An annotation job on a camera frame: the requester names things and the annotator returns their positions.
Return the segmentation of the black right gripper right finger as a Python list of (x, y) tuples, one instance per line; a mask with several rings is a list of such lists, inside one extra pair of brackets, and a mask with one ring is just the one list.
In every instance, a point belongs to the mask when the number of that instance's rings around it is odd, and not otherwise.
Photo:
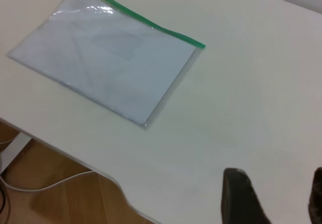
[(317, 168), (312, 182), (308, 212), (311, 222), (321, 222), (321, 167)]

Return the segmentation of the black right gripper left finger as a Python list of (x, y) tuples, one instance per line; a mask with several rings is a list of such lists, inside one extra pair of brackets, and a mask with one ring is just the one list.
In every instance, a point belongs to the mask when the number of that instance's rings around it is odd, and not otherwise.
[(221, 216), (223, 223), (270, 223), (245, 171), (223, 172)]

